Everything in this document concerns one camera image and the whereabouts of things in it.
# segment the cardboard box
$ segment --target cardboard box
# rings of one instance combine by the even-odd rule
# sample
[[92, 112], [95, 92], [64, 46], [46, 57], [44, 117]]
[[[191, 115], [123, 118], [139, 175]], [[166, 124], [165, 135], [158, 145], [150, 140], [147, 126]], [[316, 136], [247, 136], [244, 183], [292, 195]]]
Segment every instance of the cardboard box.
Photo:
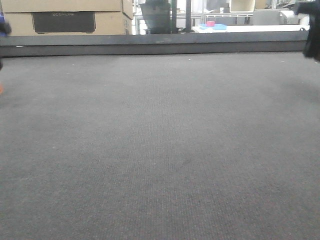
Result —
[[255, 0], [230, 0], [230, 13], [250, 13], [255, 10]]
[[4, 13], [123, 12], [133, 19], [132, 0], [1, 0]]
[[31, 12], [5, 13], [4, 18], [12, 27], [11, 36], [132, 34], [132, 20], [120, 11], [94, 12], [94, 26], [92, 32], [36, 32], [35, 27], [37, 24], [35, 24]]
[[255, 9], [265, 9], [267, 6], [266, 0], [255, 0]]

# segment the blurry dark object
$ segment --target blurry dark object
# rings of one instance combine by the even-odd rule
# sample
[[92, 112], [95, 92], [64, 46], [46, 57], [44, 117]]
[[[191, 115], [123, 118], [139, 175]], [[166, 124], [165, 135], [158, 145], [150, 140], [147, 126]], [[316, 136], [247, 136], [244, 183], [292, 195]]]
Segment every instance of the blurry dark object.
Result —
[[170, 3], [167, 0], [146, 0], [140, 3], [147, 34], [170, 34]]
[[7, 22], [0, 22], [0, 33], [10, 34], [11, 33], [10, 24]]
[[303, 55], [320, 61], [320, 0], [297, 2], [293, 11], [296, 15], [309, 14], [310, 29]]

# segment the orange object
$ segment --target orange object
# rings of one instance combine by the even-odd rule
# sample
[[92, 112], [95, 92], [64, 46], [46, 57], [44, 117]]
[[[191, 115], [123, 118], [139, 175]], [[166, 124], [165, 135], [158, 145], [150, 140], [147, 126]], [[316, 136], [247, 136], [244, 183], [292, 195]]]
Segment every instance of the orange object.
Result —
[[4, 87], [2, 86], [2, 83], [0, 82], [0, 94], [4, 92]]

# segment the metal pole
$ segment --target metal pole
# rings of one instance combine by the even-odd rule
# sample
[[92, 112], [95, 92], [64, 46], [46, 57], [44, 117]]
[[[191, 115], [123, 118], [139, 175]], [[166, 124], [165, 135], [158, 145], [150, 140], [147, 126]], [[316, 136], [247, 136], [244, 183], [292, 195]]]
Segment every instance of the metal pole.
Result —
[[277, 1], [278, 0], [272, 0], [272, 9], [276, 9], [277, 8]]
[[172, 11], [172, 19], [171, 19], [171, 33], [177, 34], [177, 0], [171, 0], [171, 11]]
[[191, 20], [191, 0], [186, 0], [185, 3], [185, 32], [192, 33], [192, 20]]

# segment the blue tray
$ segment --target blue tray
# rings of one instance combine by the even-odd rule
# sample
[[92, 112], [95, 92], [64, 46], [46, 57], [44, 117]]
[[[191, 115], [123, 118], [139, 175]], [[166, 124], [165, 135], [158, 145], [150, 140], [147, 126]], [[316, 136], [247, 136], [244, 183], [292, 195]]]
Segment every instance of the blue tray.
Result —
[[223, 24], [215, 24], [214, 26], [206, 26], [205, 24], [199, 24], [201, 30], [213, 29], [213, 30], [227, 30], [227, 26]]

